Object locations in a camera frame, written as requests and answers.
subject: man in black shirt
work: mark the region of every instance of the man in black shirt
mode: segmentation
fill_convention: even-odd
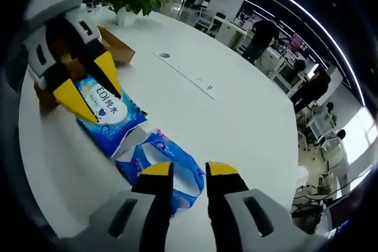
[[[295,113],[300,112],[312,101],[320,99],[328,90],[331,77],[324,69],[318,69],[310,81],[304,83],[290,98],[293,102]]]
[[[268,48],[272,38],[274,38],[276,41],[279,38],[279,30],[274,23],[274,20],[259,21],[253,25],[253,29],[255,30],[255,35],[242,55],[242,57],[247,59],[252,64]]]

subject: brown cardboard box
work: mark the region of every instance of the brown cardboard box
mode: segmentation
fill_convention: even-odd
[[[112,54],[116,66],[129,63],[135,51],[106,28],[98,28],[102,37],[102,44]],[[78,59],[72,60],[71,55],[67,53],[69,48],[66,42],[58,38],[52,43],[51,47],[55,53],[61,54],[61,62],[66,64],[70,77],[74,82],[86,78],[87,74],[84,66]],[[49,112],[59,105],[52,92],[41,90],[37,83],[34,83],[34,90],[40,100],[40,107],[43,111]]]

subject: white round table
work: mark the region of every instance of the white round table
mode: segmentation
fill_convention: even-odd
[[[93,15],[132,47],[131,64],[118,69],[122,87],[148,112],[142,130],[160,128],[193,155],[234,166],[290,209],[295,193],[298,138],[290,100],[240,55],[208,35],[159,13],[119,27],[107,9]],[[214,87],[206,95],[157,55]],[[34,197],[60,237],[74,236],[89,216],[119,191],[130,189],[113,163],[61,106],[46,116],[26,74],[19,108],[19,142]],[[188,211],[171,219],[166,251],[215,251],[206,189]]]

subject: wet wipes package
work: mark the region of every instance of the wet wipes package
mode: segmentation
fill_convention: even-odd
[[[80,118],[77,121],[102,152],[112,158],[128,132],[146,118],[123,89],[122,97],[117,99],[91,77],[76,86],[99,122],[94,124]]]
[[[179,208],[190,208],[204,188],[204,172],[191,155],[157,129],[142,143],[117,158],[116,166],[129,183],[134,185],[145,168],[166,161],[174,163],[174,215]]]

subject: white flower pot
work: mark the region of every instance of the white flower pot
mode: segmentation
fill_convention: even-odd
[[[118,10],[116,14],[117,24],[120,26],[129,26],[134,24],[136,20],[136,14],[132,11],[128,12],[126,11],[125,7],[122,7],[120,10]]]

